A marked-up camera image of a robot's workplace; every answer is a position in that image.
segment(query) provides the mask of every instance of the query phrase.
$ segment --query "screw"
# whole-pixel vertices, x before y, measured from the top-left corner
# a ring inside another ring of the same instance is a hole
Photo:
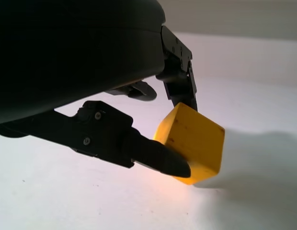
[[[83,144],[84,144],[84,145],[89,145],[90,142],[91,142],[90,138],[85,138],[85,139],[83,140]]]
[[[96,120],[100,120],[101,117],[102,117],[102,114],[101,114],[100,112],[97,112],[97,113],[94,115],[94,118],[95,118]]]

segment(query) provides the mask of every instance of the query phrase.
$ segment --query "yellow block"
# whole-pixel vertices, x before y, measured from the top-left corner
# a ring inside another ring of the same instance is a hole
[[[160,123],[154,140],[187,159],[191,177],[176,179],[195,184],[219,173],[224,136],[224,128],[179,103]]]

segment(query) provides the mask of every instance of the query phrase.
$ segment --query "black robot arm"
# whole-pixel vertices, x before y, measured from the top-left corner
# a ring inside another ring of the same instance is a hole
[[[125,167],[140,162],[189,177],[179,154],[145,138],[133,119],[103,102],[74,117],[54,109],[99,92],[143,101],[156,92],[197,110],[191,51],[163,24],[155,0],[29,0],[0,8],[0,134],[27,135]]]

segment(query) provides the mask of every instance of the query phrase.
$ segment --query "wooden block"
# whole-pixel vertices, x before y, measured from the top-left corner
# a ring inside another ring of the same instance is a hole
[[[224,136],[224,128],[179,103],[160,123],[154,140],[187,159],[191,177],[176,179],[195,184],[219,173]]]

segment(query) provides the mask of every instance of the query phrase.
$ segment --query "white backdrop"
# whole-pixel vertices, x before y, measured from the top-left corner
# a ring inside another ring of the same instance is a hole
[[[221,173],[195,186],[37,138],[0,137],[0,230],[297,230],[297,41],[180,34],[199,111],[226,129]],[[172,109],[99,94],[152,138]],[[58,109],[73,115],[85,100]]]

